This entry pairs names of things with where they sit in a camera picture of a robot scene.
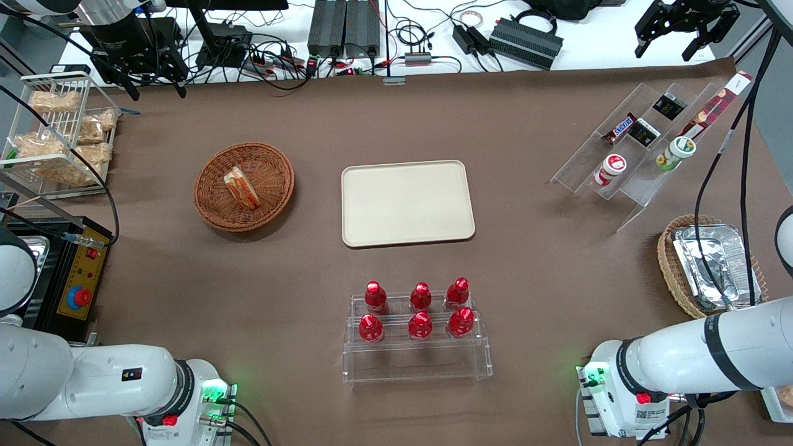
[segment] brown tabletop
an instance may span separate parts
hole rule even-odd
[[[663,91],[724,83],[729,61],[617,71],[429,75],[404,87],[349,77],[311,81],[285,97],[263,84],[113,93],[124,116],[109,185],[121,239],[97,304],[106,344],[154,344],[202,358],[239,384],[239,400],[276,445],[575,444],[574,367],[600,342],[686,321],[658,268],[658,234],[691,213],[704,172],[737,106],[700,142],[647,211],[548,184],[553,173],[640,82]],[[751,246],[773,297],[793,291],[773,231],[793,202],[755,133],[749,169]],[[293,201],[267,227],[218,233],[199,218],[193,181],[230,144],[280,148],[297,176]],[[734,138],[703,212],[739,225],[741,151]],[[477,233],[467,241],[350,249],[341,238],[340,175],[359,164],[461,160]],[[70,208],[112,227],[104,198]],[[495,374],[484,381],[342,383],[350,294],[471,281]],[[707,411],[702,445],[790,444],[793,428],[764,419],[755,394]],[[242,417],[243,425],[252,427]],[[121,417],[31,423],[60,446],[134,445]],[[584,442],[633,444],[593,438]],[[676,442],[679,426],[672,429]],[[243,444],[240,438],[236,444]],[[0,444],[34,444],[0,423]]]

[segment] beige tray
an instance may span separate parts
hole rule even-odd
[[[342,172],[347,246],[464,240],[475,230],[460,161],[353,166]]]

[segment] wire rack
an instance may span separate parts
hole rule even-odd
[[[6,138],[2,158],[0,159],[0,173],[11,177],[34,194],[47,199],[77,197],[80,195],[102,192],[102,186],[96,181],[91,171],[80,163],[71,150],[68,149],[77,147],[82,119],[85,116],[100,114],[105,110],[113,110],[117,119],[121,115],[121,109],[87,73],[82,71],[23,76],[20,80],[24,86],[20,98],[24,102],[30,103],[35,92],[44,91],[54,94],[76,93],[79,97],[79,104],[75,110],[41,113],[41,117],[50,124],[50,127],[46,128],[44,125],[39,124],[35,130],[19,129],[22,117],[26,114],[30,115],[30,112],[22,105],[18,105],[11,123],[11,130]],[[107,105],[87,109],[86,104],[88,102],[88,97],[91,90],[94,88],[102,94],[107,101]],[[49,137],[65,141],[68,146],[67,150],[65,153],[56,153],[52,155],[30,156],[25,158],[16,157],[19,147],[17,147],[14,142],[14,137],[17,134],[32,132],[35,132],[40,139]],[[46,133],[57,133],[57,136],[55,134],[46,135]],[[105,133],[104,142],[108,143],[111,147],[111,156],[113,139],[115,136],[116,126]],[[102,169],[98,169],[98,173],[102,176],[102,180],[107,178],[108,164],[109,161],[104,163]],[[53,179],[42,178],[36,174],[36,169],[44,165],[46,165],[47,168],[72,166],[81,171],[88,178],[93,179],[94,184],[89,186],[71,186]]]

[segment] foil container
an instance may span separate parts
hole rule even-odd
[[[694,226],[672,231],[672,244],[688,280],[694,303],[704,311],[724,310],[727,306],[749,306],[749,280],[741,234],[730,225],[701,225],[699,239],[704,257],[699,253]],[[710,267],[718,287],[707,274]],[[752,271],[754,294],[762,302],[760,285]]]

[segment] black power adapter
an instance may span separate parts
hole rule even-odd
[[[452,31],[451,35],[454,38],[454,41],[460,45],[460,49],[465,54],[471,54],[472,52],[476,51],[476,46],[474,45],[473,39],[461,25],[455,25],[454,31]]]
[[[481,55],[489,54],[492,50],[490,49],[490,41],[485,39],[485,36],[482,36],[482,33],[479,32],[478,29],[474,28],[473,26],[468,27],[468,35],[473,40],[473,47],[479,52]]]

